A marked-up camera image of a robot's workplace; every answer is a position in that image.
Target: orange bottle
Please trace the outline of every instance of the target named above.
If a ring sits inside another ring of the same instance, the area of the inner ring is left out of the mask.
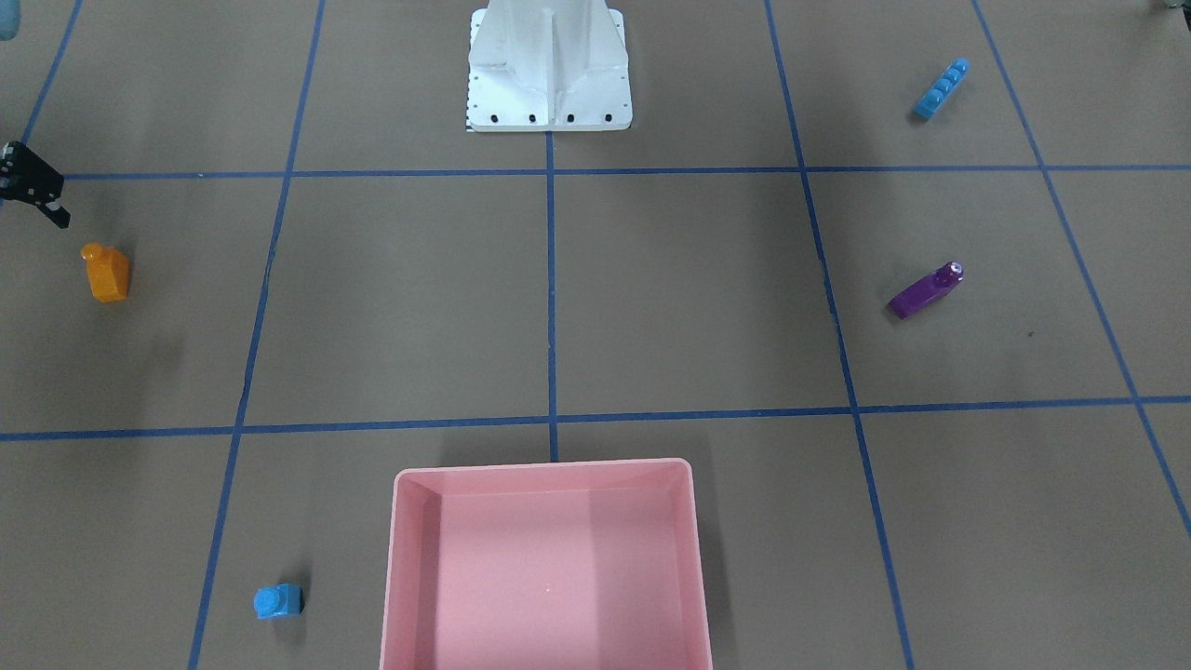
[[[101,302],[114,302],[129,296],[129,258],[116,250],[92,242],[82,248],[87,258],[87,280],[91,293]]]

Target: purple object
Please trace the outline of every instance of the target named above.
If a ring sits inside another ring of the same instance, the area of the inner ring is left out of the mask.
[[[964,265],[952,261],[898,293],[890,300],[890,308],[898,318],[905,318],[950,293],[960,281],[964,281]]]

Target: pink tray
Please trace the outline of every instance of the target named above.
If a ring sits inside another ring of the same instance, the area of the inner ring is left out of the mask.
[[[681,459],[406,470],[381,670],[710,670]]]

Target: gray floor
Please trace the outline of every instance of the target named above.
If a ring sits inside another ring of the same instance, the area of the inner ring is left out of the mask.
[[[1187,666],[1178,12],[619,0],[632,129],[493,137],[480,5],[25,2],[0,666],[375,668],[393,477],[551,456],[692,463],[721,670]]]

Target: bottle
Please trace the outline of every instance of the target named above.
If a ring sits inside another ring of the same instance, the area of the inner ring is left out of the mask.
[[[17,37],[20,30],[20,0],[0,0],[0,40]]]
[[[890,308],[898,318],[906,318],[922,307],[952,292],[964,281],[964,265],[952,261],[915,281],[890,300]]]

